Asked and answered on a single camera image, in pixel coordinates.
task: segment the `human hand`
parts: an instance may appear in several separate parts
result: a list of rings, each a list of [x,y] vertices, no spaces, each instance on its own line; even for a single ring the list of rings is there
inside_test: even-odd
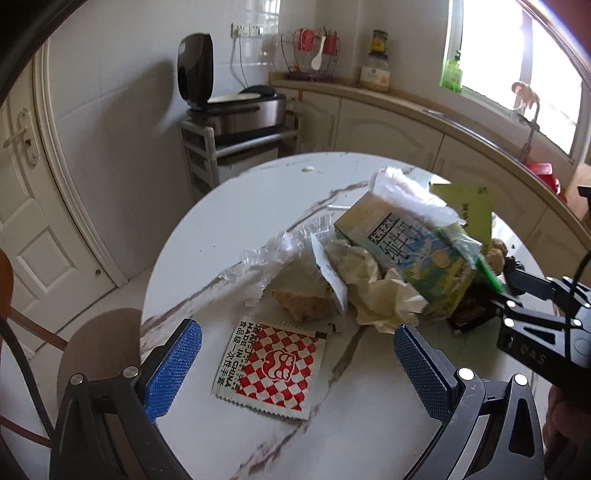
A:
[[[546,447],[552,448],[558,434],[581,446],[591,438],[591,414],[575,407],[558,387],[552,385],[548,393],[546,425],[542,429]]]

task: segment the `crumpled paper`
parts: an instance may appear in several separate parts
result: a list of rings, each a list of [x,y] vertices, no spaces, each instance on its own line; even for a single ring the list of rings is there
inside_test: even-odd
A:
[[[378,263],[365,248],[343,240],[328,242],[325,250],[349,286],[349,301],[357,309],[360,325],[374,325],[382,333],[394,333],[403,323],[418,325],[417,314],[427,302],[398,272],[391,269],[382,278]]]

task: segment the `kitchen counter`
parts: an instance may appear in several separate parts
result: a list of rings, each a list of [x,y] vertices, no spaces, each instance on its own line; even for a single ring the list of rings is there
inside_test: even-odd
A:
[[[495,143],[464,127],[447,115],[441,115],[438,112],[430,110],[432,105],[426,108],[424,105],[401,97],[334,83],[294,82],[292,80],[271,78],[271,85],[277,88],[305,90],[362,102],[406,116],[457,139],[473,150],[487,156],[528,186],[568,225],[583,246],[587,250],[591,249],[591,235],[589,235],[586,228],[574,213],[543,182]]]

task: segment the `red and white checkered packet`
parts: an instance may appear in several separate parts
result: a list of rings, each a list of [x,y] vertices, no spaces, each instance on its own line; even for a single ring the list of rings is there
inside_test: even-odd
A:
[[[325,337],[243,320],[232,334],[212,393],[258,410],[307,419]]]

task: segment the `cabinet door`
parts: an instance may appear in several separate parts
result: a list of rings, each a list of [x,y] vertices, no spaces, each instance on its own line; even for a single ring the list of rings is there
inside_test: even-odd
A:
[[[572,278],[587,249],[573,231],[548,208],[525,242],[538,265],[548,277]],[[581,282],[591,287],[591,270],[586,268]]]
[[[522,240],[534,230],[545,203],[503,167],[454,138],[443,139],[433,173],[452,183],[488,187],[495,212]]]
[[[334,151],[340,98],[304,92],[301,105],[301,149],[303,152]]]
[[[431,171],[443,134],[364,103],[343,100],[335,150],[393,158]]]

